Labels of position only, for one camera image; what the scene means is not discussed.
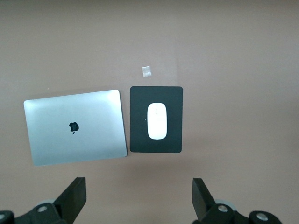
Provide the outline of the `black mouse pad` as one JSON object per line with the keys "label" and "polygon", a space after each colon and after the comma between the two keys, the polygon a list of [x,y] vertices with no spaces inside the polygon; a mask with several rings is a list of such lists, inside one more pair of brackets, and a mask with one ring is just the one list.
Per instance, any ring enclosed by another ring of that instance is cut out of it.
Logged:
{"label": "black mouse pad", "polygon": [[[148,133],[148,107],[166,108],[167,131],[160,140]],[[130,88],[130,151],[180,153],[182,150],[183,88],[180,86],[132,86]]]}

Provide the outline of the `silver laptop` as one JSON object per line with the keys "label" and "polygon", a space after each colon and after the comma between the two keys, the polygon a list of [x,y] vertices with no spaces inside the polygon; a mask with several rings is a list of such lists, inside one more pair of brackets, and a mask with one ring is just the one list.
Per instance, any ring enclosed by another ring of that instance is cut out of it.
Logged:
{"label": "silver laptop", "polygon": [[36,166],[127,156],[118,90],[31,99],[23,105]]}

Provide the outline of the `white computer mouse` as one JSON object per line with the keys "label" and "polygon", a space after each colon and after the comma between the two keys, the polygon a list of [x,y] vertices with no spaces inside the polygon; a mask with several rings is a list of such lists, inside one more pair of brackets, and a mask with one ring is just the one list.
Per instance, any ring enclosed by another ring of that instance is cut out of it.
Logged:
{"label": "white computer mouse", "polygon": [[147,109],[148,136],[162,140],[167,135],[167,109],[163,103],[151,103]]}

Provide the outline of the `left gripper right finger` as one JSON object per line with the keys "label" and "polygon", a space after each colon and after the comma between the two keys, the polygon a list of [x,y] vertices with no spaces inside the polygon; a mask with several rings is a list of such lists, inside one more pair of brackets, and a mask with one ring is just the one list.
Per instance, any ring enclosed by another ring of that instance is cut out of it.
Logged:
{"label": "left gripper right finger", "polygon": [[201,178],[192,180],[192,204],[197,216],[192,224],[281,224],[266,211],[255,210],[245,217],[231,206],[217,203]]}

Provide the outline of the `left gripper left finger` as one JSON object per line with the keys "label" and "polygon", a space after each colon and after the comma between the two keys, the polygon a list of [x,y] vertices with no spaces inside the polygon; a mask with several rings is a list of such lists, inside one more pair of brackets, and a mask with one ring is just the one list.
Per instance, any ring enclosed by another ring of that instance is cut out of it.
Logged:
{"label": "left gripper left finger", "polygon": [[52,203],[42,203],[19,217],[0,210],[0,224],[73,224],[85,203],[86,180],[77,177]]}

